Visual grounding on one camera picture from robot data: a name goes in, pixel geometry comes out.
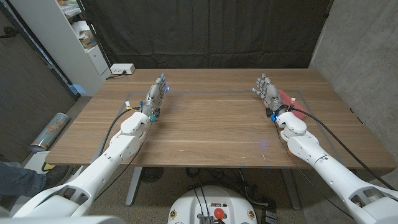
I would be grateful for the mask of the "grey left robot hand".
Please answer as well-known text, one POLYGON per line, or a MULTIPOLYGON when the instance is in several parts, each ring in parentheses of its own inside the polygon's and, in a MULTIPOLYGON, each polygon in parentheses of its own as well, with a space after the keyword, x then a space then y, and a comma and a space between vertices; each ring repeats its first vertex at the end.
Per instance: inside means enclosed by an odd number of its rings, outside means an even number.
POLYGON ((169 90, 170 88, 165 79, 165 74, 161 73, 152 84, 144 101, 141 103, 141 113, 147 115, 151 122, 155 121, 156 118, 159 117, 162 100, 169 90))

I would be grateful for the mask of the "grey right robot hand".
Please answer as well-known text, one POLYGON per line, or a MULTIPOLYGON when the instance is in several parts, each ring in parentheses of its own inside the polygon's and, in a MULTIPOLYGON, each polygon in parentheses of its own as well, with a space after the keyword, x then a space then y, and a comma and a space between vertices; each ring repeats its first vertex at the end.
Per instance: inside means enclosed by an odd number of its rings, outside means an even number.
POLYGON ((257 79, 256 85, 257 88, 253 88, 252 91, 263 100, 268 118, 276 118, 287 111, 287 105, 282 102, 278 89, 265 73, 261 73, 261 78, 257 79))

